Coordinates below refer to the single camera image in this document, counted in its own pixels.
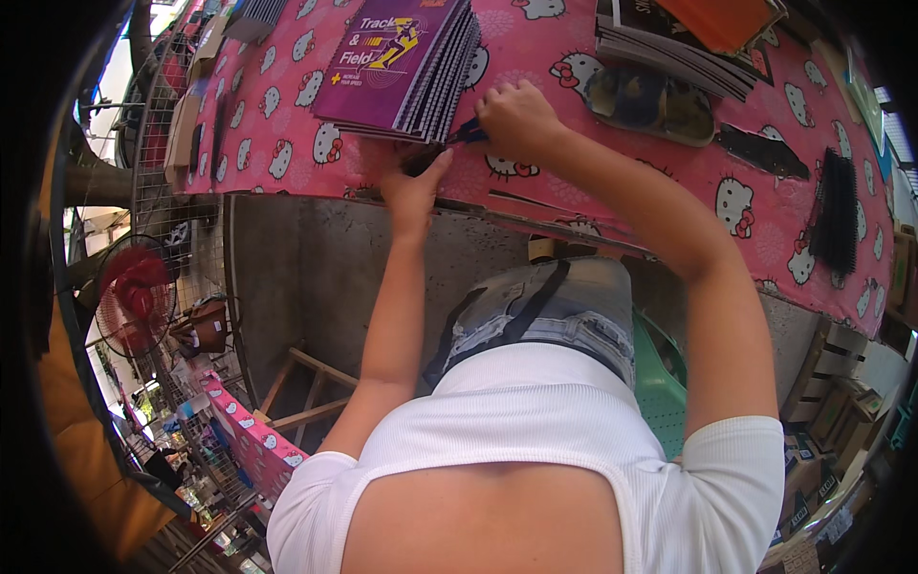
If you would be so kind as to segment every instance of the white ribbed top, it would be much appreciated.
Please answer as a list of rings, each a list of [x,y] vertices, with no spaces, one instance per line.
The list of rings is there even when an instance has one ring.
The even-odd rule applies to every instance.
[[[595,359],[547,343],[465,359],[430,397],[389,413],[359,461],[312,456],[268,524],[278,574],[341,571],[354,507],[375,478],[431,467],[541,462],[588,468],[615,493],[626,574],[754,572],[784,489],[780,423],[710,424],[667,463],[630,390]]]

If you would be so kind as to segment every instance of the stack of notebooks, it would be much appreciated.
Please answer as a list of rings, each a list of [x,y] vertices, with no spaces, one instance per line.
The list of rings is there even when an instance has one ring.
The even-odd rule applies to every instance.
[[[366,0],[312,113],[342,132],[444,143],[480,36],[471,0]]]
[[[756,81],[774,85],[763,40],[736,57],[712,54],[654,0],[598,0],[596,52],[654,67],[742,102]]]
[[[233,7],[223,35],[240,42],[251,42],[270,34],[285,5],[286,0],[239,0]]]

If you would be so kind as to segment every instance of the pink table cover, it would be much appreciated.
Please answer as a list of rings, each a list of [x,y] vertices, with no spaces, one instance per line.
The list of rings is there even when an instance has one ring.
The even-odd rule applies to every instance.
[[[374,183],[371,166],[377,158],[366,148],[362,152],[358,138],[319,122],[308,109],[359,5],[356,0],[293,0],[263,42],[224,44],[199,109],[197,121],[207,129],[199,168],[181,185],[185,192],[285,190],[347,197],[346,182]],[[482,40],[454,129],[473,116],[473,104],[485,89],[526,78],[567,126],[651,164],[711,206],[734,236],[760,290],[875,335],[890,281],[890,190],[880,177],[867,129],[851,121],[840,86],[818,53],[778,30],[767,38],[774,87],[759,82],[745,104],[711,98],[718,123],[783,139],[814,174],[809,181],[779,180],[716,144],[689,148],[597,122],[582,104],[586,80],[603,65],[593,49],[594,0],[473,0],[473,8]],[[229,100],[229,125],[222,154],[209,158],[221,95]],[[857,270],[844,280],[815,261],[803,235],[826,147],[851,157],[857,172]],[[216,182],[209,177],[214,161]],[[459,148],[439,193],[640,247],[613,212],[535,165]]]
[[[245,470],[255,490],[271,503],[308,455],[287,441],[264,422],[252,417],[230,392],[223,388],[217,373],[201,379],[210,398],[214,416],[220,422],[229,448]]]

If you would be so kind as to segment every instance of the orange book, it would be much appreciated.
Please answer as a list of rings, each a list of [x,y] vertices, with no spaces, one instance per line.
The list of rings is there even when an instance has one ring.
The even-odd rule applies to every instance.
[[[734,56],[788,14],[780,0],[656,0],[704,47]]]

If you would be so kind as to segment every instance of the wooden stool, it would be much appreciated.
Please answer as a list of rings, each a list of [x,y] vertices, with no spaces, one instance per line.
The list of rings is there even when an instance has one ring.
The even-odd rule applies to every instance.
[[[309,388],[309,394],[306,398],[306,406],[303,408],[302,412],[291,414],[290,416],[273,421],[267,414],[268,410],[271,409],[271,405],[274,403],[274,398],[277,396],[280,388],[284,385],[287,375],[290,373],[290,370],[296,363],[306,366],[316,372],[316,375],[312,379],[312,387]],[[297,438],[294,440],[294,444],[297,445],[297,447],[300,447],[299,443],[303,438],[305,425],[341,412],[344,409],[344,406],[347,405],[348,400],[351,399],[350,397],[345,397],[343,399],[334,400],[324,405],[316,406],[316,401],[319,399],[319,394],[325,387],[326,382],[329,380],[338,383],[339,385],[343,385],[351,391],[357,388],[356,378],[342,373],[333,366],[328,366],[325,363],[322,363],[318,359],[303,353],[296,347],[290,347],[287,360],[284,363],[284,366],[281,367],[280,372],[277,373],[277,378],[274,380],[274,384],[271,386],[271,390],[268,391],[268,396],[264,398],[262,406],[252,415],[261,419],[269,427],[275,429],[279,433],[289,431],[291,429],[298,429]]]

